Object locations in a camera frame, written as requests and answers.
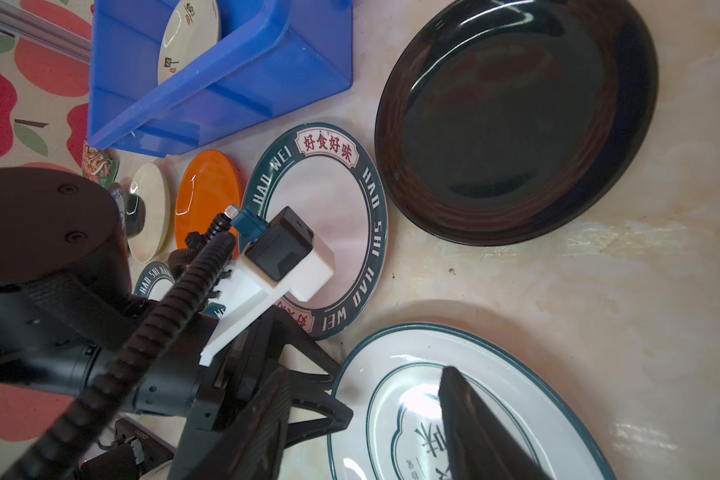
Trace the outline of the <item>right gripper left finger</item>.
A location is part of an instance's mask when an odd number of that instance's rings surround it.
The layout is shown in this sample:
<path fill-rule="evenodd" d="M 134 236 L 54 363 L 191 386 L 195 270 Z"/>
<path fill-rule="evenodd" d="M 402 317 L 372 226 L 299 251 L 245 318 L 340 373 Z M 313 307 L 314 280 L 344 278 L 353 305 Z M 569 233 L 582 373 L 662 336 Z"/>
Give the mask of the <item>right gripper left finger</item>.
<path fill-rule="evenodd" d="M 285 368 L 279 367 L 195 467 L 191 477 L 276 479 L 285 449 L 290 409 L 290 377 Z"/>

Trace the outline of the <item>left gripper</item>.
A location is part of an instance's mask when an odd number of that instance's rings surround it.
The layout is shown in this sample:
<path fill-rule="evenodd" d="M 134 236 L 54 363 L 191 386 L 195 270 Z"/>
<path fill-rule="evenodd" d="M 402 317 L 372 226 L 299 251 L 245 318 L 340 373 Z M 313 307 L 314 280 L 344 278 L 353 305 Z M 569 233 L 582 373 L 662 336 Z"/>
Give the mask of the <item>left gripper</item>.
<path fill-rule="evenodd" d="M 291 409 L 284 451 L 345 430 L 352 410 L 331 395 L 340 365 L 291 316 L 269 308 L 243 333 L 239 353 L 225 348 L 203 369 L 169 478 L 191 472 L 279 367 L 288 371 Z"/>

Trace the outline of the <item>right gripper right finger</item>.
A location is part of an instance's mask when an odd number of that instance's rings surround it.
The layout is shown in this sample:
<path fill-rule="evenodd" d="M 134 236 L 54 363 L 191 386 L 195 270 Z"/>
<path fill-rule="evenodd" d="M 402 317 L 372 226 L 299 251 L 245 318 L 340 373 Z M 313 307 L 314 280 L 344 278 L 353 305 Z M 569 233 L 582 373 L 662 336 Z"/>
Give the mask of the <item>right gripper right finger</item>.
<path fill-rule="evenodd" d="M 443 369 L 438 391 L 454 479 L 546 479 L 461 372 Z"/>

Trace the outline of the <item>white plate green cloud outline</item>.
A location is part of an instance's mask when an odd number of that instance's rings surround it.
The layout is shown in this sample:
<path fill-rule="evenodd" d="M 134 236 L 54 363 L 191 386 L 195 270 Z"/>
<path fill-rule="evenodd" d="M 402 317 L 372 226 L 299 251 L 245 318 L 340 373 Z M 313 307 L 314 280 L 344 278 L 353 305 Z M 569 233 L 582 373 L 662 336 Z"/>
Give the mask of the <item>white plate green cloud outline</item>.
<path fill-rule="evenodd" d="M 591 433 L 535 372 L 476 335 L 427 323 L 383 329 L 349 354 L 333 395 L 353 418 L 327 439 L 332 478 L 452 478 L 438 398 L 448 366 L 550 478 L 614 478 Z"/>

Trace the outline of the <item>black plate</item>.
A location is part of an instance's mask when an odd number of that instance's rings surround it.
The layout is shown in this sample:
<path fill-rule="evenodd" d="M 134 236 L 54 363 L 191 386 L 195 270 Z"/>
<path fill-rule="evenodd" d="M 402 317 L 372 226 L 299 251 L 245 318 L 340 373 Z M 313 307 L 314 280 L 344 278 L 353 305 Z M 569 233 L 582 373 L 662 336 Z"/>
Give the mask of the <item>black plate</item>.
<path fill-rule="evenodd" d="M 387 196 L 457 244 L 545 235 L 630 166 L 658 83 L 654 42 L 627 1 L 456 1 L 411 40 L 381 95 Z"/>

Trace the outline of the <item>cream patterned small plate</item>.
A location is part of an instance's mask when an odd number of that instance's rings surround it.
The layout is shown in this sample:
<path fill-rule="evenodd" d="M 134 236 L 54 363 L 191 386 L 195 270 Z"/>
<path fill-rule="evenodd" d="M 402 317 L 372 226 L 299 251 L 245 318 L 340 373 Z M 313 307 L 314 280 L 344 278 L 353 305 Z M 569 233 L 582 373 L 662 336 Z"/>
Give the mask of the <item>cream patterned small plate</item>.
<path fill-rule="evenodd" d="M 180 1 L 161 42 L 157 83 L 162 84 L 215 46 L 221 38 L 216 0 Z"/>

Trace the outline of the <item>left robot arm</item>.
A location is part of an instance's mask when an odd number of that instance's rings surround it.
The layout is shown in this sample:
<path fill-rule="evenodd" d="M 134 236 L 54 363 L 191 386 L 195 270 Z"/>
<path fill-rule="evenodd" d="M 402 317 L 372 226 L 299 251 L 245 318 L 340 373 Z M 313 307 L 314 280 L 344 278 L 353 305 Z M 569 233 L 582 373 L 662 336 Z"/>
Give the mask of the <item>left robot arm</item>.
<path fill-rule="evenodd" d="M 159 301 L 131 293 L 103 187 L 0 169 L 0 384 L 72 397 L 8 479 L 274 479 L 283 452 L 346 429 L 333 360 L 279 305 L 333 271 L 291 209 L 236 206 L 173 252 Z"/>

